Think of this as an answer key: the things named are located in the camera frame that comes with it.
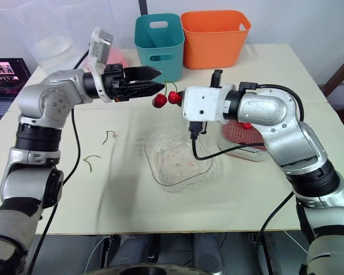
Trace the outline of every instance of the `black cable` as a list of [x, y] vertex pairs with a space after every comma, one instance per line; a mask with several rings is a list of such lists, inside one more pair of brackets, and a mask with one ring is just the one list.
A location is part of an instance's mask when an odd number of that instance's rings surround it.
[[[82, 57], [80, 57], [80, 59], [78, 60], [78, 62], [75, 64], [74, 68], [73, 69], [77, 69], [79, 67], [79, 65], [83, 62], [83, 60], [87, 57], [89, 53], [89, 50], [87, 50]], [[74, 174], [75, 170], [77, 169], [78, 165], [79, 165], [79, 161], [80, 161], [80, 155], [81, 155], [81, 152], [80, 152], [80, 142], [79, 142], [79, 136], [78, 136], [78, 131], [76, 129], [76, 124], [75, 124], [75, 113], [74, 113], [74, 108], [71, 110], [71, 121], [72, 121], [72, 124], [73, 124], [73, 129], [74, 129], [74, 135], [75, 135], [75, 140], [76, 140], [76, 145], [77, 145], [77, 158], [76, 158], [76, 161], [75, 161], [75, 165], [73, 167], [73, 169], [71, 170], [71, 172], [69, 173], [69, 175], [64, 179], [64, 183], [62, 184], [62, 186], [64, 186], [66, 184], [66, 182], [70, 179], [70, 177]], [[56, 210], [57, 210], [57, 206], [58, 206], [58, 203], [52, 208], [52, 212], [51, 212], [51, 215], [47, 221], [47, 224], [46, 224], [46, 227], [45, 227], [45, 230], [43, 231], [42, 233], [42, 236], [40, 238], [40, 241], [38, 242], [38, 245], [36, 247], [36, 250], [34, 251], [33, 253], [33, 257], [32, 257], [32, 260], [30, 262], [30, 265], [28, 267], [28, 272], [27, 272], [27, 275], [31, 275], [32, 272], [33, 272], [33, 268], [34, 268], [34, 264], [36, 263], [36, 260], [37, 260], [37, 257], [38, 257], [38, 254], [40, 253], [40, 250], [41, 250], [41, 247], [42, 247], [42, 244], [45, 240], [45, 237], [47, 235], [47, 232], [48, 232], [48, 229], [50, 228], [50, 225], [52, 223], [52, 220], [53, 220], [53, 217], [55, 216], [55, 213], [56, 213]]]
[[87, 57], [88, 54], [89, 54], [89, 49], [80, 57], [78, 62], [74, 65], [73, 70], [79, 67], [79, 65], [84, 61], [84, 59]]
[[223, 246], [223, 244], [224, 244], [224, 241], [225, 241], [225, 239], [226, 239], [226, 237], [227, 237], [227, 234], [228, 234], [228, 232], [226, 232], [225, 233], [225, 235], [224, 235], [224, 238], [223, 238], [223, 241], [222, 241], [222, 243], [220, 244], [220, 248], [222, 248], [222, 246]]
[[66, 184], [66, 182], [70, 179], [70, 177], [74, 174], [75, 170], [77, 169], [78, 165], [79, 165], [79, 161], [80, 161], [80, 142], [79, 142], [79, 136], [78, 136], [78, 131], [76, 129], [76, 124], [75, 124], [75, 114], [74, 114], [74, 108], [71, 109], [71, 122], [73, 124], [73, 129], [74, 129], [74, 135], [75, 135], [75, 140], [76, 140], [76, 145], [77, 145], [77, 157], [76, 157], [76, 162], [74, 165], [73, 170], [71, 170], [71, 172], [69, 173], [69, 175], [65, 178], [64, 183], [62, 184], [62, 186], [64, 186]]
[[232, 147], [232, 148], [228, 148], [228, 149], [226, 149], [226, 150], [220, 151], [220, 152], [215, 153], [215, 154], [210, 155], [210, 156], [199, 157], [199, 156], [197, 155], [197, 153], [196, 153], [196, 140], [195, 140], [195, 139], [192, 139], [191, 142], [192, 142], [192, 147], [193, 147], [193, 154], [194, 154], [194, 157], [195, 157], [197, 160], [211, 159], [211, 158], [213, 158], [213, 157], [215, 157], [215, 156], [219, 156], [219, 155], [221, 155], [221, 154], [224, 154], [224, 153], [227, 153], [227, 152], [230, 152], [230, 151], [233, 151], [233, 150], [245, 148], [245, 147], [251, 147], [251, 146], [264, 146], [264, 145], [265, 145], [264, 143], [249, 143], [249, 144], [243, 144], [243, 145], [235, 146], [235, 147]]
[[274, 85], [274, 84], [261, 84], [261, 85], [259, 84], [259, 85], [257, 85], [256, 88], [257, 89], [262, 89], [262, 88], [279, 89], [279, 90], [282, 90], [282, 91], [289, 93], [297, 101], [298, 109], [299, 109], [299, 121], [304, 120], [303, 103], [302, 103], [300, 97], [294, 91], [290, 90], [290, 88], [287, 88], [287, 87], [281, 86], [281, 85]]
[[278, 213], [278, 211], [292, 198], [293, 195], [294, 193], [290, 192], [290, 194], [284, 199], [284, 201], [282, 201], [281, 204], [277, 206], [277, 208], [266, 219], [266, 221], [263, 224], [263, 227], [260, 229], [259, 235], [257, 236], [257, 240], [255, 243], [255, 262], [256, 262], [256, 266], [260, 275], [264, 275], [263, 270], [261, 269], [261, 266], [260, 266], [260, 261], [259, 261], [259, 245], [263, 238], [264, 231], [267, 225], [270, 223], [271, 219], [275, 216], [275, 214]]

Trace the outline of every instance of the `orange basket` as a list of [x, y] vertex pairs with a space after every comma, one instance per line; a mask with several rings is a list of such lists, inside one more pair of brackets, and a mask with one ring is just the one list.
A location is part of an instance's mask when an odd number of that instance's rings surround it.
[[237, 10], [190, 11], [181, 15], [189, 69], [230, 67], [237, 62], [251, 28]]

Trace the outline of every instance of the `laptop screen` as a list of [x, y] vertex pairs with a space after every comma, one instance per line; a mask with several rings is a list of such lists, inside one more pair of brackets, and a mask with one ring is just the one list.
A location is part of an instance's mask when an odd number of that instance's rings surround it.
[[0, 99], [14, 99], [29, 77], [22, 58], [0, 58]]

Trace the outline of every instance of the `basket handle hole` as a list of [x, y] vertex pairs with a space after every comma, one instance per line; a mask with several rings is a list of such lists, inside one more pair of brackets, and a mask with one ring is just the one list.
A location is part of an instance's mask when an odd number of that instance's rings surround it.
[[150, 22], [149, 27], [151, 27], [152, 29], [166, 28], [168, 27], [168, 22], [167, 21]]
[[171, 59], [171, 54], [159, 54], [157, 56], [150, 56], [150, 61], [170, 61]]

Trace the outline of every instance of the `white tag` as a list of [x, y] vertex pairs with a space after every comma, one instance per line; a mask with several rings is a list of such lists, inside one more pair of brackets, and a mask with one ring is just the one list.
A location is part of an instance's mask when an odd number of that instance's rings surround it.
[[229, 113], [230, 100], [224, 100], [223, 113]]

